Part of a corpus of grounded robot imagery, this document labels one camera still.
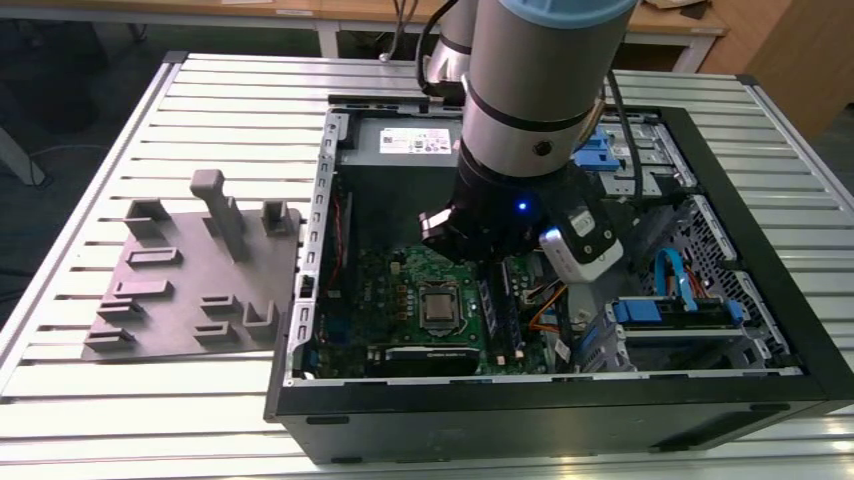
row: table leg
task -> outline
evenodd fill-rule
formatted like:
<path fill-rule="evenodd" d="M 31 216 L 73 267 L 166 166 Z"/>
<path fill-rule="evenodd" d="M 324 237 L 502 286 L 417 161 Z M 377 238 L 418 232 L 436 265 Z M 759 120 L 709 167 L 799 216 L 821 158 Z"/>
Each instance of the table leg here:
<path fill-rule="evenodd" d="M 321 40 L 321 55 L 325 58 L 338 58 L 338 22 L 318 21 L 317 30 Z"/>
<path fill-rule="evenodd" d="M 25 185 L 37 186 L 45 181 L 45 172 L 39 165 L 33 163 L 30 156 L 3 128 L 0 128 L 0 163 L 6 163 Z"/>
<path fill-rule="evenodd" d="M 717 38 L 712 36 L 695 37 L 692 44 L 683 50 L 677 65 L 673 67 L 675 72 L 697 73 Z"/>
<path fill-rule="evenodd" d="M 143 43 L 149 38 L 149 25 L 129 23 L 129 31 L 131 32 L 131 37 L 134 37 L 134 43 Z"/>

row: sticker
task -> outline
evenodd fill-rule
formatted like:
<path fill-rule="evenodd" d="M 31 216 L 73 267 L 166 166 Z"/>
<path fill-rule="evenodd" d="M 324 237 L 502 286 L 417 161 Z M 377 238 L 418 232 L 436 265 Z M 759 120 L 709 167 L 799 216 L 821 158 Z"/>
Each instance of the sticker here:
<path fill-rule="evenodd" d="M 277 10 L 277 15 L 293 15 L 296 17 L 312 17 L 316 14 L 312 10 Z"/>
<path fill-rule="evenodd" d="M 449 155 L 452 131 L 448 128 L 386 128 L 380 132 L 380 153 Z"/>
<path fill-rule="evenodd" d="M 570 363 L 570 347 L 566 346 L 566 343 L 564 343 L 561 339 L 556 342 L 556 353 L 561 355 L 566 363 Z"/>

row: wooden table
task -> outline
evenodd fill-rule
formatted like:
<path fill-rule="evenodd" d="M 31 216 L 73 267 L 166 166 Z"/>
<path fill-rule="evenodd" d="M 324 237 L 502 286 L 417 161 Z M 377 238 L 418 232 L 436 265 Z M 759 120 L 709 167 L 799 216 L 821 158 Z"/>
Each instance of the wooden table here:
<path fill-rule="evenodd" d="M 444 0 L 421 0 L 408 32 L 421 32 L 442 3 Z M 0 17 L 313 29 L 328 58 L 338 58 L 340 31 L 394 31 L 397 20 L 392 0 L 274 0 L 240 4 L 225 4 L 223 0 L 0 0 Z M 683 46 L 675 71 L 695 73 L 716 39 L 728 31 L 715 10 L 703 20 L 695 20 L 679 11 L 663 11 L 645 4 L 632 18 L 626 42 Z"/>

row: motherboard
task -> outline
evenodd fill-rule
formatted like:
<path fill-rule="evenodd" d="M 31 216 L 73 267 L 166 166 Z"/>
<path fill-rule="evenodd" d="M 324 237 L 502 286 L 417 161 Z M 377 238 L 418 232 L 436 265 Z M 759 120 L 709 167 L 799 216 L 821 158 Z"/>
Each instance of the motherboard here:
<path fill-rule="evenodd" d="M 360 378 L 545 372 L 545 343 L 520 323 L 526 295 L 542 280 L 536 268 L 540 261 L 533 254 L 500 265 L 512 293 L 506 300 L 517 311 L 505 322 L 497 320 L 494 306 L 485 302 L 489 294 L 482 292 L 477 267 L 452 263 L 421 245 L 361 250 L 352 292 L 341 294 L 349 308 L 330 313 L 324 322 L 320 375 Z M 518 332 L 509 355 L 500 343 L 504 333 L 494 328 Z"/>

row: floor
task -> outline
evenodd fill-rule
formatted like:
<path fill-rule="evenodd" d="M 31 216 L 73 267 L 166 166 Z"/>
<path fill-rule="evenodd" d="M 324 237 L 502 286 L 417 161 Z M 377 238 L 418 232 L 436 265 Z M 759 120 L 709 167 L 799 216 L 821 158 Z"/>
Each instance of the floor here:
<path fill-rule="evenodd" d="M 21 291 L 39 268 L 81 195 L 98 170 L 150 79 L 169 50 L 260 55 L 320 56 L 312 31 L 151 26 L 147 40 L 137 44 L 125 25 L 98 25 L 110 68 L 87 76 L 98 106 L 98 121 L 78 133 L 51 134 L 30 118 L 17 96 L 0 83 L 0 124 L 51 176 L 46 188 L 26 187 L 0 167 L 0 325 L 13 312 Z M 374 34 L 340 34 L 344 57 L 377 58 L 390 35 L 376 43 Z M 412 58 L 416 38 L 408 35 L 398 48 Z M 849 108 L 815 142 L 820 155 L 854 191 L 854 109 Z"/>

